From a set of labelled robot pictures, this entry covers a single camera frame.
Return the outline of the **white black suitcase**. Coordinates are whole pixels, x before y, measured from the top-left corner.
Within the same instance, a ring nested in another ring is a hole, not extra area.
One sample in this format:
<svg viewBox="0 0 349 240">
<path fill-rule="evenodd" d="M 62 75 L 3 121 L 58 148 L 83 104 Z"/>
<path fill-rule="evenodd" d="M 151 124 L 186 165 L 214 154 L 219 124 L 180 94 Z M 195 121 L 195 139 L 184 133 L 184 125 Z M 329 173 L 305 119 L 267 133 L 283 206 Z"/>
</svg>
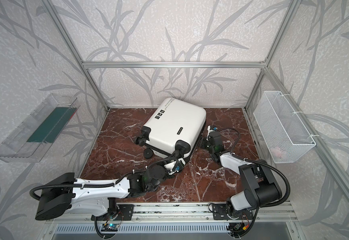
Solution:
<svg viewBox="0 0 349 240">
<path fill-rule="evenodd" d="M 167 98 L 142 126 L 134 142 L 146 146 L 161 158 L 179 150 L 183 159 L 189 162 L 205 124 L 204 108 Z"/>
</svg>

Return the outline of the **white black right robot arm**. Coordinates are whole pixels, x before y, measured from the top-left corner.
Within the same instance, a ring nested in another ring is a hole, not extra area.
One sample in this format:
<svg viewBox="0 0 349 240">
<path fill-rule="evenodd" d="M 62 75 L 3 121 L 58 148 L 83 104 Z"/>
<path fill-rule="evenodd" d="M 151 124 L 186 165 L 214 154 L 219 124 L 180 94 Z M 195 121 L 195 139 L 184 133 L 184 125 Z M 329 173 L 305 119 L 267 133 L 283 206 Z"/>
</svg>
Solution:
<svg viewBox="0 0 349 240">
<path fill-rule="evenodd" d="M 236 219 L 243 211 L 265 207 L 282 199 L 281 188 L 270 166 L 265 161 L 250 162 L 226 150 L 219 131 L 209 131 L 200 147 L 207 150 L 216 163 L 240 175 L 243 190 L 226 200 L 229 217 Z"/>
</svg>

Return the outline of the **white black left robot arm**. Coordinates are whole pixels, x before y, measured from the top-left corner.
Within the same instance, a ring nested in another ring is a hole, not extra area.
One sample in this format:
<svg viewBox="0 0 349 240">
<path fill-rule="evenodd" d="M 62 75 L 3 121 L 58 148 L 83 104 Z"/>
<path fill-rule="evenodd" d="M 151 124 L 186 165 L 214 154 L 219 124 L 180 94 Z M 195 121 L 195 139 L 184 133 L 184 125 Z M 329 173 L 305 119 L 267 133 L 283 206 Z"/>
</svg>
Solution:
<svg viewBox="0 0 349 240">
<path fill-rule="evenodd" d="M 118 199 L 139 198 L 156 191 L 185 165 L 184 159 L 168 157 L 148 165 L 143 171 L 113 180 L 78 179 L 74 173 L 65 173 L 30 190 L 30 196 L 38 201 L 35 219 L 51 220 L 65 213 L 109 218 L 116 214 Z"/>
</svg>

